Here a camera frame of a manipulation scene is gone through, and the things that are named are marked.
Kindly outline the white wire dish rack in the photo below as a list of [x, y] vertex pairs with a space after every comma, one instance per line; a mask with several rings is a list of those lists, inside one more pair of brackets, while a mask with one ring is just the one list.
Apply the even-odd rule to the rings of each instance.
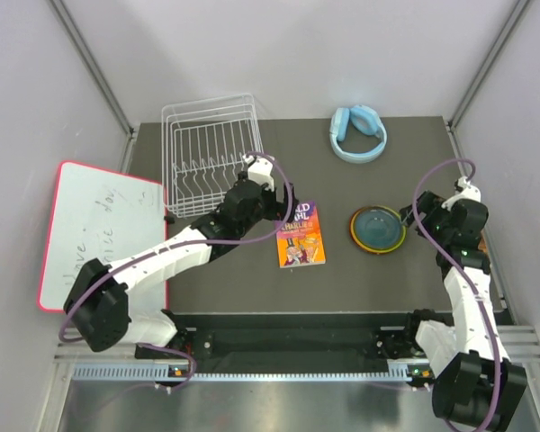
[[246, 169], [244, 155], [262, 149], [252, 94], [164, 106], [161, 159], [166, 208], [180, 219], [210, 212]]

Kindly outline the red floral plate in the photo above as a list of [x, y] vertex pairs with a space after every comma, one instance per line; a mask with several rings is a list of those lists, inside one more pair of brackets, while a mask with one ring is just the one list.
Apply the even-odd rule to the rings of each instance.
[[350, 235], [350, 238], [352, 239], [352, 241], [355, 244], [357, 244], [356, 232], [355, 232], [355, 220], [356, 220], [356, 215], [354, 214], [349, 220], [348, 232], [349, 232], [349, 235]]

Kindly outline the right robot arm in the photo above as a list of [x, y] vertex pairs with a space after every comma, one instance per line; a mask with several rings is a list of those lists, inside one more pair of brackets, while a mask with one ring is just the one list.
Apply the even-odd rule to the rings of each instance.
[[489, 217], [479, 189], [459, 180], [443, 199], [430, 191], [400, 210], [408, 227], [438, 245], [436, 264], [450, 298], [454, 324], [433, 312], [419, 313], [418, 325], [402, 333], [413, 356], [426, 355], [436, 377], [432, 408], [436, 417], [479, 430], [504, 431], [527, 387], [523, 367], [512, 364], [500, 341], [491, 303], [491, 262], [480, 249]]

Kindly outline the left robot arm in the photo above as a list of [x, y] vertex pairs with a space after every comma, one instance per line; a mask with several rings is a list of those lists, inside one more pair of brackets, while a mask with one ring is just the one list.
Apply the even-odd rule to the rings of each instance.
[[297, 205], [293, 184], [284, 200], [267, 184], [238, 180], [224, 200], [169, 240], [110, 264], [94, 258], [80, 268], [64, 303], [72, 323], [94, 352], [121, 341], [151, 344], [165, 356], [178, 356], [186, 344], [166, 310], [135, 312], [135, 301], [158, 284], [193, 267], [203, 266], [246, 243], [245, 236], [262, 220], [280, 225], [293, 221]]

